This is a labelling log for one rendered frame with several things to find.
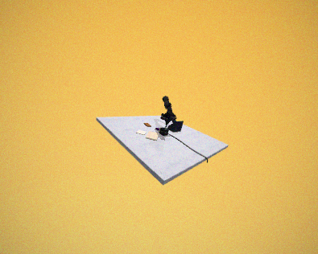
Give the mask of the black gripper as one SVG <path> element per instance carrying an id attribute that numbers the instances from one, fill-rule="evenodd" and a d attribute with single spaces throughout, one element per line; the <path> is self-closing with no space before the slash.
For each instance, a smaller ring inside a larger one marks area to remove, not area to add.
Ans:
<path id="1" fill-rule="evenodd" d="M 160 117 L 160 119 L 165 120 L 166 125 L 168 125 L 168 123 L 171 121 L 171 119 L 172 119 L 172 120 L 175 120 L 175 118 L 174 118 L 174 117 L 171 117 L 171 115 L 172 115 L 172 114 L 166 113 L 166 116 L 165 116 L 165 117 Z"/>

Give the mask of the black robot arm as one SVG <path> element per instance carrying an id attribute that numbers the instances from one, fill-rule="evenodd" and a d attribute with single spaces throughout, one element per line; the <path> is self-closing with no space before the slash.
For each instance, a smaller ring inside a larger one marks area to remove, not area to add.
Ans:
<path id="1" fill-rule="evenodd" d="M 172 105 L 171 105 L 171 102 L 169 102 L 169 98 L 168 98 L 168 96 L 163 96 L 163 102 L 164 102 L 164 107 L 166 107 L 165 109 L 167 109 L 167 113 L 168 114 L 172 114 L 171 115 L 171 117 L 175 117 L 175 120 L 172 120 L 171 119 L 171 121 L 174 123 L 174 122 L 176 122 L 176 115 L 172 112 Z M 165 117 L 166 116 L 166 113 L 165 114 L 161 114 L 161 116 L 163 116 L 163 117 Z"/>

